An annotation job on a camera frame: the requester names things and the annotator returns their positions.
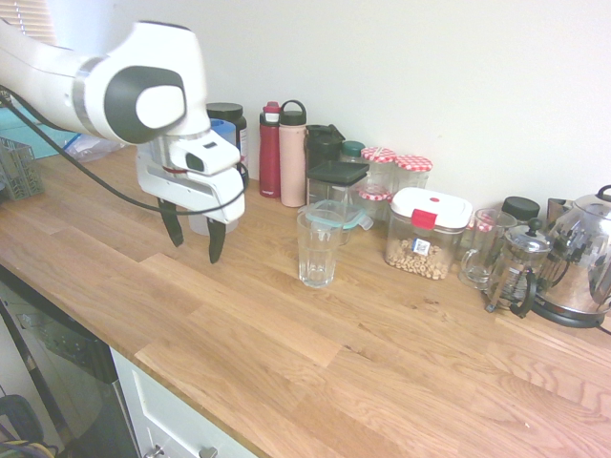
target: pink water bottle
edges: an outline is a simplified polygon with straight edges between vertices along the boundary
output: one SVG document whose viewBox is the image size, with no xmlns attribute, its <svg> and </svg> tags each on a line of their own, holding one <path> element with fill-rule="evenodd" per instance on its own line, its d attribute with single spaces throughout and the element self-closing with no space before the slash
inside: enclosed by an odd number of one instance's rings
<svg viewBox="0 0 611 458">
<path fill-rule="evenodd" d="M 280 105 L 267 102 L 259 116 L 259 194 L 280 197 Z"/>
<path fill-rule="evenodd" d="M 295 103 L 300 111 L 284 107 Z M 280 109 L 280 202 L 287 207 L 306 205 L 306 107 L 288 100 Z"/>
</svg>

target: dishwasher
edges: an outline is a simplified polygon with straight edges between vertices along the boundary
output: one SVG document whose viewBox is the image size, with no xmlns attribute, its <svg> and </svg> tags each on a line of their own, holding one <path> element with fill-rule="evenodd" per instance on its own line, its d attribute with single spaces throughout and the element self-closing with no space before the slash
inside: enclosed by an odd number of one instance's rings
<svg viewBox="0 0 611 458">
<path fill-rule="evenodd" d="M 62 458 L 137 458 L 110 347 L 0 266 L 0 315 L 53 421 Z"/>
</svg>

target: dish rack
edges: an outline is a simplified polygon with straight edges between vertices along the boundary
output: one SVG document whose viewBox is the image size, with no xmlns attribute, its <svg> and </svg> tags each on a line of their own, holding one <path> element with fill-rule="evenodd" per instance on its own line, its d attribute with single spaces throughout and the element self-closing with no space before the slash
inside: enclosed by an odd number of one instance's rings
<svg viewBox="0 0 611 458">
<path fill-rule="evenodd" d="M 0 136 L 0 181 L 11 200 L 45 191 L 30 145 Z"/>
</svg>

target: plastic bag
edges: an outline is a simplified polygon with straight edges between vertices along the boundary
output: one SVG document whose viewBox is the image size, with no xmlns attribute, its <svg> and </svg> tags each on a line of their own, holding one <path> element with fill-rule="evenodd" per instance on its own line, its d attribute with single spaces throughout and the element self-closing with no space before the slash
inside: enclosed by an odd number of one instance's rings
<svg viewBox="0 0 611 458">
<path fill-rule="evenodd" d="M 77 134 L 66 143 L 64 151 L 79 162 L 90 162 L 105 157 L 125 146 L 125 143 L 106 140 L 97 136 Z"/>
</svg>

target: cabinet drawer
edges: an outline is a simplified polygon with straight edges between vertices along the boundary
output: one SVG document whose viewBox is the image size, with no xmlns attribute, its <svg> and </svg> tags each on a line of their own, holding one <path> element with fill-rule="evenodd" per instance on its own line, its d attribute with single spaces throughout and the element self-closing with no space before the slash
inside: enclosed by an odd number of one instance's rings
<svg viewBox="0 0 611 458">
<path fill-rule="evenodd" d="M 160 446 L 162 458 L 200 458 L 210 448 L 218 458 L 256 458 L 120 354 L 113 358 L 142 455 Z"/>
</svg>

